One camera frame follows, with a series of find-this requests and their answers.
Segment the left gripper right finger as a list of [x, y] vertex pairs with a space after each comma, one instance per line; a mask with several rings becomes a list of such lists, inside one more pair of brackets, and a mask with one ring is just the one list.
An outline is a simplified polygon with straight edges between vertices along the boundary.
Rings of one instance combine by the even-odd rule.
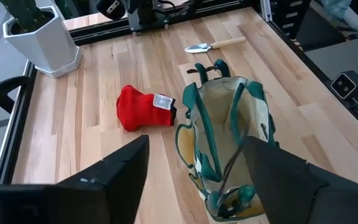
[[358, 183], [253, 136], [243, 154], [270, 224], [358, 224]]

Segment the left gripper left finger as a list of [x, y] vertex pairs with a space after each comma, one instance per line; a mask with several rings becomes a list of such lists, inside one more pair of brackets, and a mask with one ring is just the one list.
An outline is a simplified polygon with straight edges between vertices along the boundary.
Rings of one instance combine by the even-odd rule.
[[141, 135], [57, 184], [0, 184], [0, 224], [134, 224], [148, 163]]

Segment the green handled pruning shears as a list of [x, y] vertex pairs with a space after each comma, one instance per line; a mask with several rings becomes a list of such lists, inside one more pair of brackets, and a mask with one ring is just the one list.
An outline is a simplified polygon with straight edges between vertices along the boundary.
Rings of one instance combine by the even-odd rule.
[[251, 185], [230, 188], [227, 192], [220, 188], [208, 195], [206, 208], [213, 218], [237, 218], [241, 212], [251, 207], [255, 194]]

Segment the red gardening glove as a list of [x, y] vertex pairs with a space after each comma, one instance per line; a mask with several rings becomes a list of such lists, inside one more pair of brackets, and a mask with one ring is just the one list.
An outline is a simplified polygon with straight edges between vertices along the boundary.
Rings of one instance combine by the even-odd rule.
[[165, 95], [143, 94], [131, 85], [122, 88], [116, 101], [117, 117], [126, 131], [143, 126], [173, 126], [176, 99]]

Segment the beige green canvas gardening bag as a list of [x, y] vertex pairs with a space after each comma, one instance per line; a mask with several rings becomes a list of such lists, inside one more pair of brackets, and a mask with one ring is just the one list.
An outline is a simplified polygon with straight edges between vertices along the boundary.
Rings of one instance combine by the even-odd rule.
[[[212, 191], [254, 187], [239, 150], [242, 138], [253, 136], [271, 146], [279, 145], [274, 140], [275, 125], [262, 84], [244, 77], [217, 78], [201, 87], [192, 83], [185, 88], [182, 102], [188, 109], [187, 122], [178, 125], [175, 146], [205, 208]], [[234, 222], [262, 214], [264, 209], [257, 193], [251, 207], [237, 218], [213, 218], [209, 213], [216, 222]]]

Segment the narrow trowel wooden handle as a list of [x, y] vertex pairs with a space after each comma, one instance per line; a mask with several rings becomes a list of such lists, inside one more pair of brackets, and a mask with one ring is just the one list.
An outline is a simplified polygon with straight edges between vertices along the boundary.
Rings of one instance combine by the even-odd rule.
[[189, 54], [205, 53], [210, 50], [220, 49], [222, 47], [226, 47], [226, 46], [230, 46], [230, 45], [242, 44], [244, 42], [246, 42], [246, 38], [240, 37], [240, 38], [235, 38], [235, 39], [230, 39], [230, 40], [214, 42], [211, 44], [203, 43], [203, 44], [192, 45], [190, 47], [185, 48], [184, 51]]

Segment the white hexagonal plant pot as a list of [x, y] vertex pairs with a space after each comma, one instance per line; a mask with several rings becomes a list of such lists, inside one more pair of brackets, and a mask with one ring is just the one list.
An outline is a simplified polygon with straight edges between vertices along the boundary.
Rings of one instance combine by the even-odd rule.
[[4, 38], [17, 49], [37, 70], [52, 78], [76, 70], [82, 59], [79, 46], [74, 43], [57, 10], [53, 6], [41, 7], [52, 19], [36, 31], [15, 34], [14, 19], [2, 25]]

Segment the black slotted equipment box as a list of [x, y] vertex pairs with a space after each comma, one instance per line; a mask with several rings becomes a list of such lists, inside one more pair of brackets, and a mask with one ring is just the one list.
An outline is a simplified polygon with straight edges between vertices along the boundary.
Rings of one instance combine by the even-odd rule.
[[294, 39], [310, 6], [311, 0], [271, 0], [273, 22]]

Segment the green cactus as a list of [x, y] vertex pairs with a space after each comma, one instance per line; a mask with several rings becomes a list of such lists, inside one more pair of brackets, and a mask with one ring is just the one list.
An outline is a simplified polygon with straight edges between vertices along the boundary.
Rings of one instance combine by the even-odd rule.
[[48, 22], [35, 0], [0, 0], [23, 29], [36, 30]]

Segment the black aluminium table frame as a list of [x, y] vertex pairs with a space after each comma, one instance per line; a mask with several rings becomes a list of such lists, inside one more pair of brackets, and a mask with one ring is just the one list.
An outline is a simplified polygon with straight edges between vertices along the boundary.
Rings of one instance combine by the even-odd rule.
[[[263, 83], [280, 144], [358, 182], [358, 108], [336, 98], [327, 76], [276, 24], [246, 2], [207, 0], [193, 16], [137, 37], [127, 19], [100, 14], [66, 21], [81, 46], [79, 68], [54, 79], [32, 63], [21, 76], [0, 151], [0, 184], [56, 182], [134, 138], [116, 118], [126, 84], [179, 98], [194, 63], [224, 59], [232, 72]], [[245, 37], [205, 53], [185, 48]]]

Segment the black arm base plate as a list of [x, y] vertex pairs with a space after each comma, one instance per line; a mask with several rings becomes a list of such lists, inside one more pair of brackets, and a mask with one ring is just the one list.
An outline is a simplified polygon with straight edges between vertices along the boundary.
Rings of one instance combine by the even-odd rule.
[[129, 28], [133, 35], [137, 35], [138, 33], [145, 32], [148, 30], [159, 29], [161, 27], [167, 28], [169, 20], [166, 18], [158, 18], [155, 22], [150, 24], [141, 24], [140, 20], [136, 16], [129, 16]]

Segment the silver frame bracket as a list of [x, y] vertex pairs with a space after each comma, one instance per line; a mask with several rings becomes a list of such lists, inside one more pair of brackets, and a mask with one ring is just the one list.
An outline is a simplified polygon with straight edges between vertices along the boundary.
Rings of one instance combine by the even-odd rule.
[[260, 0], [262, 17], [266, 22], [272, 22], [272, 8], [270, 0]]

